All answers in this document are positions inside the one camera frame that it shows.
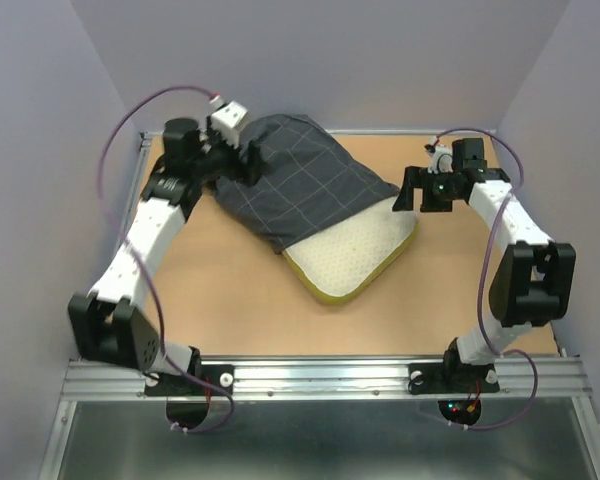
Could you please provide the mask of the dark grey checked pillowcase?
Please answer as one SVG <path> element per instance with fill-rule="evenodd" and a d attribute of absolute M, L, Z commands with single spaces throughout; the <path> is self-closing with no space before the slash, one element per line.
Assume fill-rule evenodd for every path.
<path fill-rule="evenodd" d="M 211 194 L 276 253 L 399 192 L 306 115 L 253 120 L 240 142 L 260 148 L 262 177 L 251 187 L 221 178 Z"/>

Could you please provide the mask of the white pillow yellow edge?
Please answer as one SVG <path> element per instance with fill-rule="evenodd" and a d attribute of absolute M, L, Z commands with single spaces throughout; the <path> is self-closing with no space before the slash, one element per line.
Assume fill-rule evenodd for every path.
<path fill-rule="evenodd" d="M 418 228 L 413 211 L 395 211 L 387 198 L 297 242 L 283 257 L 321 303 L 356 298 L 409 246 Z"/>

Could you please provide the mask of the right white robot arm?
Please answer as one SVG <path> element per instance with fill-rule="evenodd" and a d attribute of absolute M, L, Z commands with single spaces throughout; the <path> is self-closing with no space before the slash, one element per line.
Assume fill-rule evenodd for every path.
<path fill-rule="evenodd" d="M 565 316 L 576 251 L 536 224 L 516 197 L 517 185 L 503 169 L 488 165 L 482 139 L 444 146 L 435 136 L 425 150 L 429 165 L 405 169 L 393 211 L 447 213 L 463 201 L 488 227 L 486 249 L 498 249 L 500 260 L 491 280 L 488 268 L 481 268 L 477 326 L 455 338 L 441 362 L 414 371 L 411 389 L 446 393 L 478 385 L 493 391 L 495 360 L 518 337 Z"/>

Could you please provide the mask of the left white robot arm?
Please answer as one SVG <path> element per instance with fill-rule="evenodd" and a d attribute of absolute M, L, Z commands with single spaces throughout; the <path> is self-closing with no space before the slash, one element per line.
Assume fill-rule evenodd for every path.
<path fill-rule="evenodd" d="M 229 109 L 208 116 L 204 128 L 186 117 L 166 122 L 163 153 L 118 251 L 90 290 L 69 301 L 68 316 L 82 358 L 148 375 L 167 374 L 182 394 L 205 383 L 199 350 L 167 342 L 165 328 L 151 324 L 144 305 L 155 294 L 153 278 L 204 187 L 222 177 L 252 186 L 261 177 L 264 162 L 258 146 L 240 145 L 246 124 Z"/>

